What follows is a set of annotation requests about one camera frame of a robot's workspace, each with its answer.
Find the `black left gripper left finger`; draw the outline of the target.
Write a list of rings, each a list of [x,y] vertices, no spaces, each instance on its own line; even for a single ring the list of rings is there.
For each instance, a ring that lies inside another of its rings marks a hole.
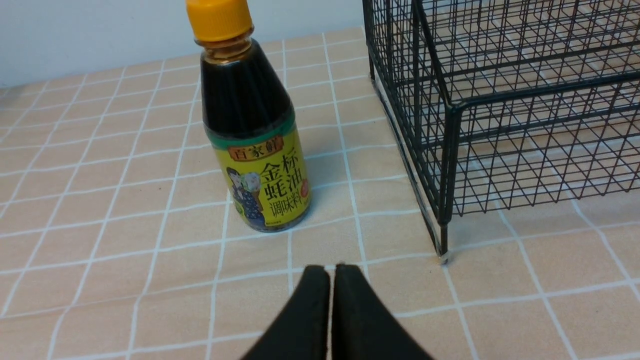
[[[330,276],[308,265],[286,305],[243,360],[324,360],[328,353]]]

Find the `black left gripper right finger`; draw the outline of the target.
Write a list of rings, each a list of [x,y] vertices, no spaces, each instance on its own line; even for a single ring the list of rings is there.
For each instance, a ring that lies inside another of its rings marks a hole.
[[[432,360],[375,294],[357,265],[334,271],[331,356],[334,360]]]

